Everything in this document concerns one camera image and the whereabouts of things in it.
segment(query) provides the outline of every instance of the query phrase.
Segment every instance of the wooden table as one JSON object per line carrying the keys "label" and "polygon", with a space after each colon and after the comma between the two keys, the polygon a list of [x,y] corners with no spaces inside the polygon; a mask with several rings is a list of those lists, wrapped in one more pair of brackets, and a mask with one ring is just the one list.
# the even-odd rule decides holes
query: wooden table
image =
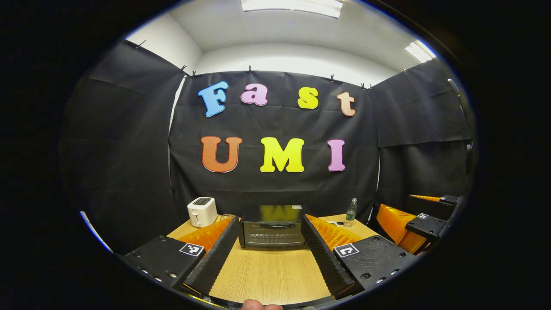
{"label": "wooden table", "polygon": [[[344,222],[345,216],[320,219]],[[377,234],[357,220],[351,227],[341,227],[363,238]],[[188,220],[167,237],[176,239],[197,229]],[[255,299],[263,304],[291,304],[331,294],[309,249],[243,249],[236,240],[209,295],[235,302]]]}

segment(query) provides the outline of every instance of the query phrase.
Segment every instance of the plastic bottle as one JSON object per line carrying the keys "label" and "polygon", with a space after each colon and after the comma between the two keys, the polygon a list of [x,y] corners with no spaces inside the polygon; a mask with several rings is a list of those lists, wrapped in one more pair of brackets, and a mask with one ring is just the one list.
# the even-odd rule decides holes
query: plastic bottle
{"label": "plastic bottle", "polygon": [[358,209],[358,199],[352,198],[352,203],[348,207],[348,211],[346,211],[346,221],[344,223],[345,227],[352,226],[352,223],[354,222],[354,218],[356,217],[357,209]]}

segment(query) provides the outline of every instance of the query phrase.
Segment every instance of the toaster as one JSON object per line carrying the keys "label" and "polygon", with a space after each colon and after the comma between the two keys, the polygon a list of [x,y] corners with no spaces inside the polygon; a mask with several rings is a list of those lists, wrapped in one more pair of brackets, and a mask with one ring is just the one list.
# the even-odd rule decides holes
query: toaster
{"label": "toaster", "polygon": [[205,227],[214,223],[218,212],[212,197],[199,197],[187,205],[190,214],[190,222],[195,227]]}

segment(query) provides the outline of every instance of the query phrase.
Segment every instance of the hand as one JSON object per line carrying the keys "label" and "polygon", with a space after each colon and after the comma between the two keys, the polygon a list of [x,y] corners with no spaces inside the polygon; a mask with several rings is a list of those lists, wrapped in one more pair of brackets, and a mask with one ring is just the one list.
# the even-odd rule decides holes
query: hand
{"label": "hand", "polygon": [[243,301],[243,307],[240,310],[283,310],[283,307],[278,304],[269,304],[264,307],[258,300],[247,299]]}

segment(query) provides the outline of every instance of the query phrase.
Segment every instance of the fluorescent light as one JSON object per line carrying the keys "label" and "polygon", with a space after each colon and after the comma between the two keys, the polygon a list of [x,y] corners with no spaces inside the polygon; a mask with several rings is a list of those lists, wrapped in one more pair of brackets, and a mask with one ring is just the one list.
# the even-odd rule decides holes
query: fluorescent light
{"label": "fluorescent light", "polygon": [[417,58],[420,62],[425,62],[436,58],[436,55],[434,55],[430,48],[419,40],[412,42],[408,47],[406,47],[406,51],[413,57]]}
{"label": "fluorescent light", "polygon": [[297,10],[339,18],[343,3],[338,0],[241,0],[244,12],[254,10]]}

